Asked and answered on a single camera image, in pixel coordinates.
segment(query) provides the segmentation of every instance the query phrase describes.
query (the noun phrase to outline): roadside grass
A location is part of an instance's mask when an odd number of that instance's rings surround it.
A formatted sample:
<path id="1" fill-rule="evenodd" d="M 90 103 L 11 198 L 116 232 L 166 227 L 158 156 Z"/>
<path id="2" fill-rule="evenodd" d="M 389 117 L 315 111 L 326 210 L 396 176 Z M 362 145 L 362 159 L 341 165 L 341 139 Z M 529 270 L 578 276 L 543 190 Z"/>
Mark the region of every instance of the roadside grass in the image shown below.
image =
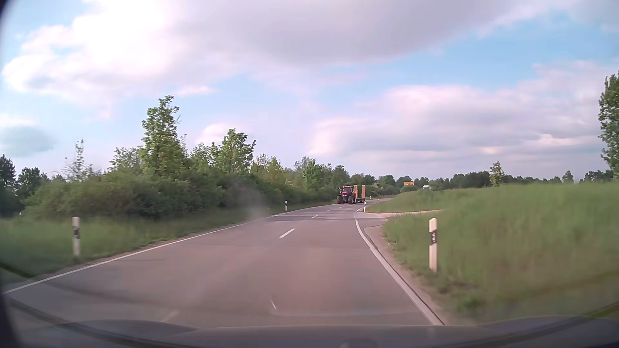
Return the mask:
<path id="1" fill-rule="evenodd" d="M 289 204 L 288 211 L 330 204 Z M 72 254 L 71 220 L 0 219 L 0 272 L 3 284 L 58 271 L 68 266 L 139 249 L 151 243 L 206 232 L 245 220 L 284 211 L 267 209 L 213 209 L 179 219 L 81 219 L 80 258 Z"/>
<path id="2" fill-rule="evenodd" d="M 480 189 L 450 189 L 446 191 L 430 191 L 420 189 L 404 192 L 393 196 L 392 199 L 367 208 L 368 212 L 411 212 L 444 209 L 457 204 L 475 194 Z"/>
<path id="3" fill-rule="evenodd" d="M 391 218 L 383 230 L 399 262 L 461 314 L 482 322 L 582 315 L 619 301 L 618 183 L 506 185 L 396 199 L 385 205 L 444 208 Z M 438 219 L 438 275 L 428 268 L 432 217 Z"/>

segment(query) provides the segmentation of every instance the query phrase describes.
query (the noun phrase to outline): road curve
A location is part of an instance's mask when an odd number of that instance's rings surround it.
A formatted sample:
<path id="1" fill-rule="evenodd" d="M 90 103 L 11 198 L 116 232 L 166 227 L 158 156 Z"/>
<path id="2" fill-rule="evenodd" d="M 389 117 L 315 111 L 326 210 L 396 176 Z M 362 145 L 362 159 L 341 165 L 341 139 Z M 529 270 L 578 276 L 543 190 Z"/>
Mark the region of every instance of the road curve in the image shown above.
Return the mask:
<path id="1" fill-rule="evenodd" d="M 362 205 L 312 207 L 189 238 L 7 296 L 64 321 L 194 326 L 432 324 L 381 263 Z M 44 323 L 12 311 L 20 329 Z"/>

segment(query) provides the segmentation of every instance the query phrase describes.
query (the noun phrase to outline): road shoulder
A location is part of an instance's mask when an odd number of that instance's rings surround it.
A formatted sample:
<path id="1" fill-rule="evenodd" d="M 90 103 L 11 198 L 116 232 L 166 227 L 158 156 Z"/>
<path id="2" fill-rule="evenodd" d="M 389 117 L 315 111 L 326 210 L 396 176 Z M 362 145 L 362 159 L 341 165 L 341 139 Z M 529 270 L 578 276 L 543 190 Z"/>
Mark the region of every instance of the road shoulder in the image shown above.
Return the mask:
<path id="1" fill-rule="evenodd" d="M 383 237 L 383 226 L 374 226 L 364 228 L 365 234 L 370 238 L 372 243 L 377 247 L 385 260 L 391 267 L 400 275 L 406 284 L 419 296 L 423 302 L 437 315 L 445 325 L 474 325 L 475 323 L 466 318 L 460 318 L 445 310 L 437 301 L 433 299 L 438 297 L 438 293 L 430 287 L 424 286 L 421 279 L 414 277 L 406 268 L 400 265 L 394 255 L 393 248 Z"/>
<path id="2" fill-rule="evenodd" d="M 115 253 L 115 254 L 111 254 L 108 256 L 102 256 L 99 258 L 95 258 L 95 259 L 90 259 L 90 260 L 86 260 L 86 261 L 81 261 L 79 263 L 73 264 L 71 266 L 67 266 L 67 267 L 63 267 L 61 269 L 57 269 L 55 271 L 51 271 L 51 272 L 47 272 L 47 273 L 43 273 L 43 274 L 37 274 L 37 275 L 33 275 L 33 276 L 29 276 L 29 277 L 25 277 L 23 276 L 21 280 L 19 281 L 15 281 L 15 282 L 10 282 L 10 283 L 0 283 L 0 291 L 4 294 L 9 294 L 11 292 L 15 292 L 18 291 L 24 287 L 30 287 L 33 285 L 37 285 L 40 284 L 42 282 L 46 282 L 58 277 L 62 277 L 68 274 L 72 274 L 75 272 L 79 272 L 81 270 L 84 269 L 88 269 L 88 268 L 92 268 L 92 267 L 96 267 L 102 264 L 106 264 L 106 263 L 110 263 L 119 259 L 124 259 L 127 258 L 129 256 L 132 256 L 134 254 L 140 254 L 140 253 L 144 253 L 146 251 L 149 250 L 154 250 L 163 246 L 167 246 L 167 245 L 173 245 L 175 243 L 179 243 L 185 240 L 190 240 L 193 238 L 197 238 L 197 237 L 201 237 L 204 235 L 208 235 L 211 233 L 215 233 L 215 232 L 223 232 L 226 230 L 229 230 L 231 228 L 235 228 L 235 227 L 240 227 L 243 225 L 247 225 L 253 222 L 257 222 L 257 221 L 261 221 L 261 220 L 266 220 L 269 219 L 271 217 L 275 217 L 275 216 L 280 216 L 280 215 L 285 215 L 285 214 L 289 214 L 292 212 L 300 212 L 306 209 L 312 209 L 312 208 L 317 208 L 317 207 L 326 207 L 326 206 L 331 206 L 333 205 L 333 203 L 329 203 L 329 204 L 322 204 L 322 205 L 318 205 L 318 206 L 311 206 L 311 207 L 305 207 L 305 208 L 300 208 L 300 209 L 295 209 L 295 210 L 290 210 L 290 211 L 286 211 L 286 212 L 281 212 L 278 214 L 271 214 L 269 216 L 265 216 L 265 217 L 260 217 L 257 219 L 246 219 L 246 220 L 241 220 L 239 222 L 235 222 L 234 224 L 228 224 L 228 225 L 222 225 L 222 226 L 218 226 L 218 227 L 213 227 L 213 228 L 208 228 L 206 230 L 202 230 L 202 231 L 196 231 L 196 232 L 192 232 L 192 233 L 188 233 L 187 235 L 183 235 L 180 237 L 176 237 L 176 238 L 172 238 L 172 239 L 167 239 L 167 240 L 160 240 L 160 241 L 154 241 L 152 243 L 148 243 L 144 246 L 140 246 L 135 248 L 134 250 L 131 251 L 124 251 L 121 253 Z"/>

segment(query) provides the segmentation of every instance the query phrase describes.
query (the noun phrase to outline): field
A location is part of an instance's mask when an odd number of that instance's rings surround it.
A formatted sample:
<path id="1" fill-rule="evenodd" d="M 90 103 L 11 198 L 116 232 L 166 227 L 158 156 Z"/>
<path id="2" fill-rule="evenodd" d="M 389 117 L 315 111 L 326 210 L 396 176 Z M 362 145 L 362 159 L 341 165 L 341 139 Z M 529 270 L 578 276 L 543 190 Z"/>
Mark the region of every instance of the field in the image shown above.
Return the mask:
<path id="1" fill-rule="evenodd" d="M 417 191 L 374 211 L 443 208 L 389 219 L 398 260 L 446 306 L 479 321 L 585 314 L 619 300 L 619 184 Z M 439 273 L 428 269 L 438 219 Z M 617 317 L 617 312 L 606 315 Z"/>
<path id="2" fill-rule="evenodd" d="M 313 202 L 289 205 L 288 211 L 329 204 Z M 71 220 L 0 219 L 0 271 L 2 283 L 22 280 L 114 254 L 132 251 L 158 241 L 204 232 L 248 219 L 277 214 L 280 208 L 249 210 L 214 209 L 182 219 L 82 219 L 81 256 L 72 255 Z"/>

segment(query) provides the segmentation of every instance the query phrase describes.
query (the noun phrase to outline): car hood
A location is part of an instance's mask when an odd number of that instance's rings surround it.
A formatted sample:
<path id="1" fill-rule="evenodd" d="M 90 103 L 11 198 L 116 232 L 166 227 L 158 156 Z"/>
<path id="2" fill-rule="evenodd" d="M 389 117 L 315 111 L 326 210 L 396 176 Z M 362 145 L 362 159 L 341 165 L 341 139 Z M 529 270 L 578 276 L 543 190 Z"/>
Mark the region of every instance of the car hood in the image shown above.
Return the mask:
<path id="1" fill-rule="evenodd" d="M 594 347 L 619 342 L 619 321 L 544 316 L 479 326 L 328 325 L 197 329 L 98 320 L 24 331 L 26 347 Z"/>

